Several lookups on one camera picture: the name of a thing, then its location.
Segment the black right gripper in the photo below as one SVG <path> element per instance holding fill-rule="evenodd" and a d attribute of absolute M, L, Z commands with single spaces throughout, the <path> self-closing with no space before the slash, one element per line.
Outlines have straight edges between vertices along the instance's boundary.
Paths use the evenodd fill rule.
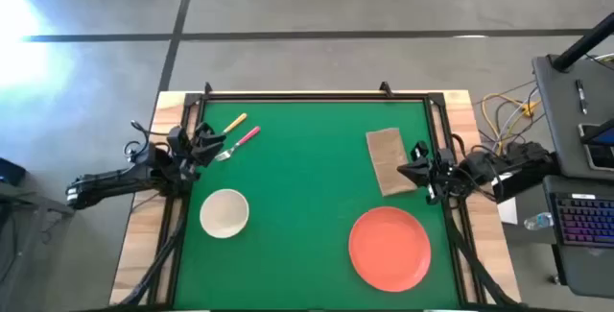
<path fill-rule="evenodd" d="M 413 162 L 400 165 L 397 171 L 418 187 L 428 190 L 426 203 L 440 203 L 448 193 L 448 182 L 452 178 L 454 154 L 449 148 L 439 148 L 434 158 L 428 158 L 429 150 L 424 141 L 418 141 L 413 147 Z"/>

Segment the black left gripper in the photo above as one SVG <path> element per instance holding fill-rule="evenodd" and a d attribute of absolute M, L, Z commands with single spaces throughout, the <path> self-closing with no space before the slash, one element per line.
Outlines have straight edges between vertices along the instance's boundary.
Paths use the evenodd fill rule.
<path fill-rule="evenodd" d="M 171 128 L 167 134 L 167 143 L 179 177 L 189 182 L 197 181 L 200 174 L 197 172 L 196 163 L 207 167 L 224 146 L 225 139 L 223 132 L 215 133 L 210 125 L 202 122 L 195 128 L 195 146 L 192 149 L 186 130 L 181 126 Z"/>

